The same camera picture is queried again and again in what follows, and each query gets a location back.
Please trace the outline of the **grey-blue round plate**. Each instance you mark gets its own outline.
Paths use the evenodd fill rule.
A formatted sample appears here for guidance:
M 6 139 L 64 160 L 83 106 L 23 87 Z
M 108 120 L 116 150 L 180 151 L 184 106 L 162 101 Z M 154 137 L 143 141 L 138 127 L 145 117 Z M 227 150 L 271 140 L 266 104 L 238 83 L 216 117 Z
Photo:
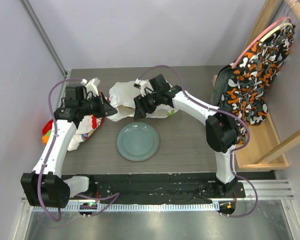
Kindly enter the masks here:
M 132 122 L 124 126 L 116 138 L 119 154 L 131 162 L 143 162 L 153 157 L 160 146 L 156 129 L 145 122 Z

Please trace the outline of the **colourful rainbow cartoon cloth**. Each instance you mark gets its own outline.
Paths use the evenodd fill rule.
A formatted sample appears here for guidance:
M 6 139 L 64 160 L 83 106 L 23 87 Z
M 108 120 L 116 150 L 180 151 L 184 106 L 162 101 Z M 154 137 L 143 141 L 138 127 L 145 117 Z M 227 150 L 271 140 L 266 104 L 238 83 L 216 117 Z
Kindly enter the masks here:
M 68 145 L 67 151 L 71 152 L 77 150 L 79 145 L 82 142 L 85 142 L 96 131 L 96 129 L 100 128 L 104 121 L 105 117 L 97 118 L 92 114 L 86 115 L 79 123 L 79 126 Z M 52 126 L 53 120 L 51 119 L 46 123 L 41 131 L 41 140 L 44 145 L 48 143 L 52 131 Z

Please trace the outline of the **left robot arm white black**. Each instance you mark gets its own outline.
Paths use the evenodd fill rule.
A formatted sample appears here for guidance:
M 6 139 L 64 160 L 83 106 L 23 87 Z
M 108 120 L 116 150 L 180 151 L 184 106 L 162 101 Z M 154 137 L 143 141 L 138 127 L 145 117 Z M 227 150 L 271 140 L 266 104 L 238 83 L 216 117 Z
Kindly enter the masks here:
M 97 192 L 87 176 L 62 180 L 62 166 L 69 144 L 85 116 L 98 118 L 115 115 L 102 93 L 89 96 L 84 86 L 69 86 L 61 107 L 53 113 L 51 134 L 32 172 L 24 173 L 20 183 L 28 203 L 33 207 L 64 208 L 77 194 L 90 200 Z

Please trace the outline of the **white plastic bag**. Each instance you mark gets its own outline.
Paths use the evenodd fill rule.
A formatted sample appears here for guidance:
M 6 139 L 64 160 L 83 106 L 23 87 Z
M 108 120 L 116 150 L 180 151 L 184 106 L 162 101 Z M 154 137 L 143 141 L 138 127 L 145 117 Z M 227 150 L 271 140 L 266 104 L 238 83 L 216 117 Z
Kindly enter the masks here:
M 110 105 L 117 110 L 117 113 L 108 117 L 113 122 L 118 122 L 127 117 L 134 117 L 135 103 L 134 98 L 139 96 L 142 91 L 135 87 L 136 81 L 116 82 L 109 90 Z M 177 108 L 168 105 L 160 105 L 153 113 L 147 113 L 147 118 L 163 119 L 177 113 Z

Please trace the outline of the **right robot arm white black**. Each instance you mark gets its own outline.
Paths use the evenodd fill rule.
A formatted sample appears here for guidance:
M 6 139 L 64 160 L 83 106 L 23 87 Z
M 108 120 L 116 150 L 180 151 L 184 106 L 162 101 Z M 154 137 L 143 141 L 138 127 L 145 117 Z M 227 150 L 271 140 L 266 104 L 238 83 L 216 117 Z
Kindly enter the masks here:
M 133 99 L 135 120 L 165 105 L 189 114 L 204 125 L 206 141 L 216 157 L 216 193 L 223 198 L 232 194 L 238 181 L 231 157 L 239 135 L 236 120 L 227 111 L 192 97 L 181 86 L 170 86 L 161 74 L 148 81 L 136 79 L 133 86 L 140 90 Z

